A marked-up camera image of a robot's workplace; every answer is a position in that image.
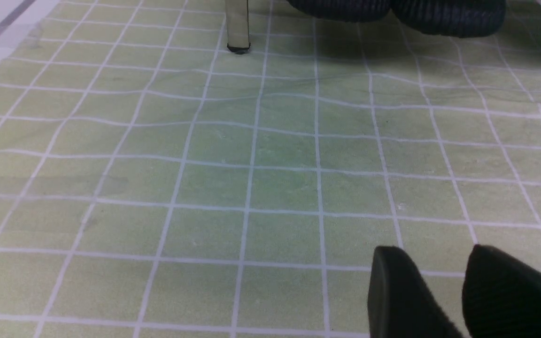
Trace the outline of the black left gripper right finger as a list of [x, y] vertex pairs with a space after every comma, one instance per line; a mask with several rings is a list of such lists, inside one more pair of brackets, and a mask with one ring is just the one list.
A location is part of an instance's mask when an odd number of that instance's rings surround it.
[[541, 338], [541, 272], [494, 246], [475, 245], [462, 308], [473, 338]]

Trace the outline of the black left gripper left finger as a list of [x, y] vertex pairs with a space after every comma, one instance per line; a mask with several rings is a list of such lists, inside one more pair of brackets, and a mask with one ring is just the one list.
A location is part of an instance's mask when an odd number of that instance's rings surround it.
[[372, 338], [462, 338], [410, 256], [397, 246], [373, 252], [367, 298]]

